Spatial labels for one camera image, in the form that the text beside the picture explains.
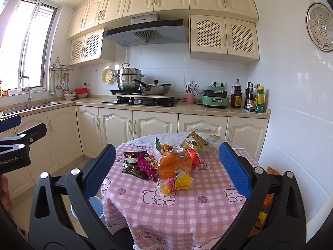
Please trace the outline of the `person left hand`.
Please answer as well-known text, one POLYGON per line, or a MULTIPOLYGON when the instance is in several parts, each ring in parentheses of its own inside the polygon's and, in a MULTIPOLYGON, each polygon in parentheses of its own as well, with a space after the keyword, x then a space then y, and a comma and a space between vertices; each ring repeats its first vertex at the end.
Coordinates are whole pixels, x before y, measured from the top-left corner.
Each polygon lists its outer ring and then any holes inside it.
POLYGON ((1 203, 5 210, 9 211, 12 209, 12 200, 9 192, 9 180, 5 175, 1 176, 1 203))

